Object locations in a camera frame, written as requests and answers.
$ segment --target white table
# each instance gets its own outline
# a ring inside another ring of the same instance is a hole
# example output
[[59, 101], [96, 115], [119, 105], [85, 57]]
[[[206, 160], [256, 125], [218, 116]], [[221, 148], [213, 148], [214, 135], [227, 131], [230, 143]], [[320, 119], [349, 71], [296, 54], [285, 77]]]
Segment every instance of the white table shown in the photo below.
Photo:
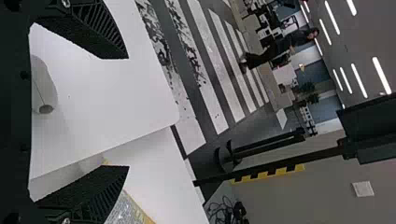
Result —
[[31, 54], [47, 65], [58, 91], [52, 114], [33, 116], [30, 179], [168, 127], [175, 100], [136, 4], [106, 1], [130, 59], [104, 61], [33, 25]]
[[276, 79], [277, 84], [283, 84], [283, 85], [290, 85], [293, 82], [293, 79], [297, 77], [296, 72], [294, 71], [293, 66], [291, 63], [286, 64], [285, 66], [282, 66], [274, 72], [274, 77]]
[[208, 223], [169, 128], [103, 156], [110, 165], [130, 166], [124, 189], [156, 223]]

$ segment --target yellow object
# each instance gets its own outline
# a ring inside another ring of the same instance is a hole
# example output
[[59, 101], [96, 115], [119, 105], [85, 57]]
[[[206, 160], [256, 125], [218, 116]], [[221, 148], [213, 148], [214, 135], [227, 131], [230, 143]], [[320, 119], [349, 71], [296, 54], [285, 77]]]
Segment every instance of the yellow object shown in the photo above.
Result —
[[104, 160], [102, 165], [108, 165], [108, 160]]
[[126, 195], [128, 195], [128, 198], [136, 204], [135, 216], [139, 217], [139, 219], [143, 221], [144, 224], [155, 224], [155, 222], [139, 207], [139, 205], [137, 205], [131, 195], [129, 195], [126, 191], [124, 192], [126, 193]]
[[305, 72], [305, 64], [300, 63], [298, 66], [300, 67], [302, 72]]
[[304, 170], [305, 170], [305, 166], [303, 164], [298, 164], [295, 166], [294, 170], [292, 170], [292, 171], [288, 171], [288, 168], [284, 167], [284, 168], [276, 169], [276, 172], [273, 175], [268, 175], [268, 172], [259, 173], [256, 178], [251, 178], [251, 175], [245, 175], [245, 176], [242, 176], [242, 180], [240, 180], [240, 181], [235, 181], [235, 179], [232, 179], [231, 183], [232, 184], [242, 184], [242, 183], [252, 182], [252, 181], [256, 181], [256, 180], [263, 180], [263, 179], [266, 179], [269, 177], [294, 174], [296, 172], [301, 172]]

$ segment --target black and white painting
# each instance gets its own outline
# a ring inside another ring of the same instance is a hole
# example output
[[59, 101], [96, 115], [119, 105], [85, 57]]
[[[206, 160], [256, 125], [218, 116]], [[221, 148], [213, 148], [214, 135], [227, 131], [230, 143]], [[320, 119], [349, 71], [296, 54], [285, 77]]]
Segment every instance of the black and white painting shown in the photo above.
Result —
[[201, 58], [201, 54], [194, 41], [190, 27], [187, 24], [183, 10], [178, 0], [164, 0], [168, 6], [170, 16], [174, 22], [180, 42], [186, 52], [193, 70], [193, 76], [203, 95], [206, 108], [210, 118], [216, 128], [217, 133], [222, 133], [228, 129], [228, 123], [221, 110], [219, 100], [213, 89], [209, 75]]
[[186, 93], [180, 74], [172, 58], [164, 38], [161, 25], [156, 12], [149, 0], [135, 0], [143, 22], [146, 25], [148, 36], [151, 39], [158, 60], [163, 67], [163, 72], [168, 81], [169, 87], [175, 97], [180, 113], [180, 121], [176, 124], [183, 147], [187, 154], [190, 154], [205, 143], [205, 138], [199, 126], [198, 120], [192, 109], [190, 99]]

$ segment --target fluorescent light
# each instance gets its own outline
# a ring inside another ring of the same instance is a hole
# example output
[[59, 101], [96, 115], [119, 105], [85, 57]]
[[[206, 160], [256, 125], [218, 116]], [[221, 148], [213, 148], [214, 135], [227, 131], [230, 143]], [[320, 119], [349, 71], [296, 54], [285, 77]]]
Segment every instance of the fluorescent light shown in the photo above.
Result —
[[320, 22], [320, 25], [322, 26], [322, 30], [323, 30], [324, 34], [326, 35], [327, 41], [331, 45], [332, 41], [330, 40], [329, 34], [327, 33], [326, 26], [324, 26], [323, 20], [320, 19], [319, 22]]
[[308, 10], [308, 13], [311, 13], [311, 10], [309, 10], [309, 6], [308, 6], [308, 4], [306, 3], [306, 1], [304, 1], [304, 4], [305, 4], [305, 7], [306, 7], [306, 10]]
[[347, 4], [349, 5], [350, 12], [352, 13], [352, 16], [356, 16], [358, 14], [358, 10], [355, 8], [355, 4], [353, 4], [352, 0], [346, 0]]
[[367, 99], [368, 95], [367, 95], [366, 89], [364, 89], [363, 83], [361, 82], [361, 76], [359, 76], [358, 69], [356, 69], [356, 66], [354, 63], [352, 63], [350, 66], [352, 67], [353, 73], [355, 74], [355, 77], [358, 80], [359, 86], [361, 87], [361, 93], [363, 93], [364, 98]]
[[319, 44], [319, 42], [317, 41], [316, 38], [315, 38], [315, 43], [317, 43], [317, 47], [318, 47], [318, 49], [319, 49], [320, 55], [323, 56], [323, 52], [321, 51], [320, 44]]
[[347, 75], [344, 72], [344, 69], [342, 67], [340, 67], [340, 71], [341, 71], [341, 74], [343, 75], [344, 81], [346, 83], [347, 90], [349, 91], [350, 94], [352, 94], [352, 88], [350, 88], [349, 81], [347, 80]]
[[341, 85], [341, 81], [340, 81], [340, 78], [337, 75], [337, 72], [335, 71], [335, 69], [333, 69], [332, 72], [334, 73], [335, 79], [337, 80], [337, 83], [338, 83], [338, 86], [340, 87], [340, 90], [343, 91], [344, 88], [343, 88], [343, 85]]
[[301, 6], [301, 5], [300, 5], [300, 7], [301, 7], [301, 10], [303, 11], [303, 14], [304, 14], [304, 17], [305, 17], [306, 22], [309, 22], [309, 19], [308, 19], [308, 17], [306, 16], [304, 7]]
[[387, 77], [385, 77], [384, 71], [382, 70], [381, 64], [379, 63], [379, 60], [377, 57], [373, 58], [373, 63], [376, 69], [376, 72], [379, 75], [379, 78], [381, 79], [382, 85], [384, 86], [385, 92], [387, 95], [392, 94], [392, 90], [390, 89], [390, 85], [387, 81]]
[[330, 19], [332, 20], [332, 25], [333, 25], [334, 28], [335, 28], [335, 32], [336, 32], [338, 35], [340, 35], [340, 34], [341, 34], [340, 29], [338, 28], [338, 24], [337, 24], [337, 21], [335, 21], [334, 15], [332, 14], [332, 9], [330, 8], [329, 3], [328, 3], [327, 1], [325, 1], [325, 2], [324, 2], [324, 5], [326, 6], [327, 12], [328, 12], [329, 15], [330, 15]]

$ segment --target black metal pole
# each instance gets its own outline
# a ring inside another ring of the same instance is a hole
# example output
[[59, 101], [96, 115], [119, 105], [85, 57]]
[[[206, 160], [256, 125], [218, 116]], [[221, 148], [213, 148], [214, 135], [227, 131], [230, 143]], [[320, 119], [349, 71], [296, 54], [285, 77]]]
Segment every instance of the black metal pole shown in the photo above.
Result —
[[332, 147], [332, 148], [324, 149], [321, 151], [304, 154], [301, 156], [287, 158], [287, 159], [281, 160], [281, 161], [273, 161], [273, 162], [266, 163], [263, 165], [258, 165], [258, 166], [253, 166], [253, 167], [243, 169], [243, 170], [233, 171], [233, 172], [230, 172], [230, 173], [224, 174], [224, 175], [214, 175], [214, 176], [210, 176], [208, 178], [198, 179], [198, 180], [193, 181], [193, 184], [195, 187], [199, 187], [204, 184], [217, 183], [217, 182], [222, 182], [222, 181], [230, 180], [230, 179], [234, 179], [234, 178], [240, 178], [244, 175], [255, 175], [255, 174], [258, 174], [261, 172], [271, 171], [271, 170], [275, 170], [278, 168], [290, 167], [290, 166], [294, 166], [294, 165], [301, 164], [301, 163], [307, 163], [307, 162], [311, 162], [311, 161], [324, 160], [324, 159], [328, 159], [331, 157], [341, 156], [343, 154], [343, 151], [344, 151], [343, 147]]
[[243, 152], [243, 151], [248, 151], [248, 150], [251, 150], [251, 149], [256, 148], [256, 147], [261, 147], [263, 145], [267, 145], [267, 144], [270, 144], [270, 143], [274, 143], [274, 142], [277, 142], [277, 141], [280, 141], [280, 140], [284, 140], [284, 139], [290, 138], [290, 137], [292, 137], [294, 135], [297, 135], [297, 134], [304, 134], [304, 132], [305, 132], [304, 128], [298, 128], [298, 129], [296, 129], [296, 131], [293, 131], [293, 132], [283, 133], [281, 135], [277, 135], [277, 136], [274, 136], [274, 137], [271, 137], [271, 138], [267, 138], [267, 139], [261, 140], [261, 141], [256, 142], [256, 143], [252, 143], [252, 144], [249, 144], [249, 145], [246, 145], [246, 146], [243, 146], [243, 147], [238, 147], [238, 148], [233, 150], [233, 153], [239, 153], [239, 152]]
[[257, 155], [257, 154], [260, 154], [263, 152], [275, 150], [280, 147], [287, 147], [287, 146], [290, 146], [290, 145], [293, 145], [296, 143], [301, 143], [303, 141], [305, 141], [305, 138], [302, 135], [294, 135], [292, 138], [289, 138], [289, 139], [286, 139], [283, 141], [279, 141], [279, 142], [275, 142], [271, 145], [266, 145], [263, 147], [256, 147], [251, 150], [234, 153], [233, 157], [230, 159], [240, 160], [240, 159], [244, 159], [245, 157], [250, 157], [250, 156], [254, 156], [254, 155]]

